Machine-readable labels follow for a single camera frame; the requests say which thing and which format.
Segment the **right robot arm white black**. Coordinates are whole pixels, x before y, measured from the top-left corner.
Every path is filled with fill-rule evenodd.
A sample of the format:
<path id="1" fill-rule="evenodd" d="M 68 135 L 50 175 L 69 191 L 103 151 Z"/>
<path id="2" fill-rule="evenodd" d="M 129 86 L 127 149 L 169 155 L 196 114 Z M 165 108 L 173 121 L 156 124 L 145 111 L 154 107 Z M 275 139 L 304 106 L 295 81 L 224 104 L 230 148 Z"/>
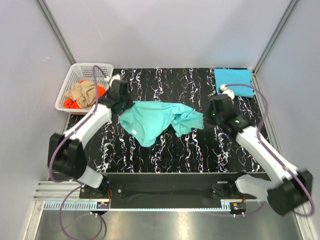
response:
<path id="1" fill-rule="evenodd" d="M 314 178 L 311 172 L 307 169 L 299 170 L 281 156 L 248 117 L 237 113 L 228 94 L 213 97 L 206 117 L 211 125 L 221 127 L 224 133 L 246 149 L 269 177 L 269 180 L 263 180 L 248 173 L 239 173 L 227 185 L 230 197 L 236 199 L 243 194 L 257 197 L 268 202 L 281 216 L 306 202 L 312 202 Z"/>

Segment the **teal t shirt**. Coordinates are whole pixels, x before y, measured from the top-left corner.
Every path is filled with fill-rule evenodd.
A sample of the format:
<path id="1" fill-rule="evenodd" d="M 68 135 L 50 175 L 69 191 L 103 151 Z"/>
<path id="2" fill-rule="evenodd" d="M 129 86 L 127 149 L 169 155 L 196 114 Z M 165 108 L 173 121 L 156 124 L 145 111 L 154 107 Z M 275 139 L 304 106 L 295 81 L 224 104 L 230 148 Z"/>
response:
<path id="1" fill-rule="evenodd" d="M 139 142 L 142 147 L 151 147 L 169 126 L 179 138 L 204 129 L 204 115 L 182 103 L 161 101 L 135 101 L 119 117 L 120 125 Z"/>

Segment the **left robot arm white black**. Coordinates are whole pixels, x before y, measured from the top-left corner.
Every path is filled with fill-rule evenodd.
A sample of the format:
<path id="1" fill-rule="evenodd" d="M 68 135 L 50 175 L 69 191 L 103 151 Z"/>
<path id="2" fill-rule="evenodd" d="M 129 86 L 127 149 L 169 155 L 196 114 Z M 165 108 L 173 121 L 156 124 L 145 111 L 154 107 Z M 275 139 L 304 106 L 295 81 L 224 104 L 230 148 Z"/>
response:
<path id="1" fill-rule="evenodd" d="M 76 125 L 50 137 L 47 165 L 51 179 L 53 171 L 56 171 L 89 186 L 90 192 L 97 198 L 103 198 L 108 193 L 108 178 L 88 166 L 85 147 L 114 115 L 133 107 L 128 88 L 129 83 L 115 75 L 109 81 L 109 89 Z"/>

